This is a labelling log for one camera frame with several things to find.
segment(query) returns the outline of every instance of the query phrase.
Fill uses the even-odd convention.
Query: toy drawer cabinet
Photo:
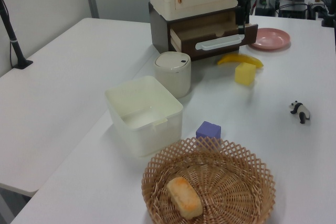
[[[245,38],[240,44],[210,50],[196,46],[238,34],[236,6],[236,0],[150,0],[153,45],[160,53],[178,51],[188,54],[191,60],[197,60],[254,43],[258,25],[246,24]]]

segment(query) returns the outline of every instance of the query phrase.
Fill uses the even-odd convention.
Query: white storage box
[[[105,97],[115,128],[135,156],[181,139],[183,106],[154,77],[125,82]]]

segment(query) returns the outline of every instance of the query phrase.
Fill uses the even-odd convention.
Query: white tabletop
[[[154,52],[149,24],[84,19],[2,76],[0,187],[32,196]]]
[[[291,46],[274,52],[241,47],[240,52],[264,63],[251,87],[235,83],[237,63],[217,66],[218,57],[192,62],[191,91],[180,99],[182,138],[195,136],[201,123],[209,121],[222,127],[223,139],[256,153],[276,182],[276,204],[268,224],[334,223],[333,29],[309,20],[253,16],[251,22],[288,32]],[[117,39],[121,44],[125,40]],[[135,77],[153,74],[158,55],[153,54]],[[294,100],[306,105],[311,121],[302,125],[290,113]],[[12,223],[151,223],[141,195],[149,160],[150,156],[128,154],[106,111]]]

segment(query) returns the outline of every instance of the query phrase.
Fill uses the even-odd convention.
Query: white lid
[[[164,52],[156,59],[155,65],[161,68],[176,70],[190,64],[190,57],[182,52]]]

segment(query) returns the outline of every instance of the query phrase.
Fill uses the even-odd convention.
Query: pink plate
[[[274,28],[258,29],[256,42],[251,46],[260,49],[274,50],[287,46],[290,36],[285,31]]]

